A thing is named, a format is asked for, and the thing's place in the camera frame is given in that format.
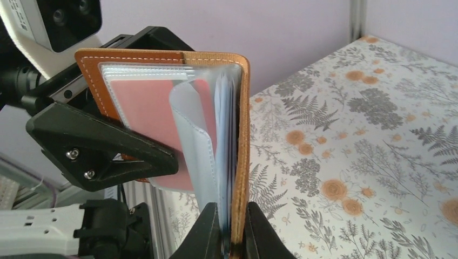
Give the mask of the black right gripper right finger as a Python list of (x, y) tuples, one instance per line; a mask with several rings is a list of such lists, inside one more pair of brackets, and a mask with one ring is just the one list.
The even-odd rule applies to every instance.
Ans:
[(244, 235), (243, 258), (296, 259), (282, 243), (265, 214), (255, 202), (249, 202), (247, 205)]

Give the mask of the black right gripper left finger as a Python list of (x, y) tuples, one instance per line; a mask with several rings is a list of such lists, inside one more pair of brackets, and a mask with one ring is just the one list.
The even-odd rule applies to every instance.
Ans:
[(220, 258), (220, 227), (217, 204), (208, 203), (182, 244), (170, 259)]

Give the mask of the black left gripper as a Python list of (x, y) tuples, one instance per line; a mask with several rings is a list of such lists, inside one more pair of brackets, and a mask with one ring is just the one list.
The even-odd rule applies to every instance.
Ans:
[(120, 35), (28, 91), (27, 133), (74, 186), (95, 192), (173, 175), (174, 151), (102, 118), (172, 118), (175, 90), (195, 90), (193, 49), (165, 27)]

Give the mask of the brown leather card holder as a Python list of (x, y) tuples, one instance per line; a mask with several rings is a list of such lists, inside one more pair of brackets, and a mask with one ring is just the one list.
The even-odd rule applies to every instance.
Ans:
[(225, 258), (242, 258), (250, 172), (250, 63), (183, 50), (80, 49), (75, 60), (101, 113), (170, 147), (178, 170), (162, 189), (216, 205)]

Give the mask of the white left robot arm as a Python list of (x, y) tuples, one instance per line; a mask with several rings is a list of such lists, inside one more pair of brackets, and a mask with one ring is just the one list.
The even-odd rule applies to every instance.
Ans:
[[(16, 70), (1, 84), (1, 103), (32, 115), (28, 131), (70, 182), (98, 191), (136, 179), (182, 176), (178, 141), (155, 141), (131, 132), (95, 110), (98, 99), (77, 65), (40, 84)], [(129, 212), (114, 199), (88, 200), (59, 208), (1, 213), (1, 255), (57, 254), (94, 258), (152, 258), (147, 205)]]

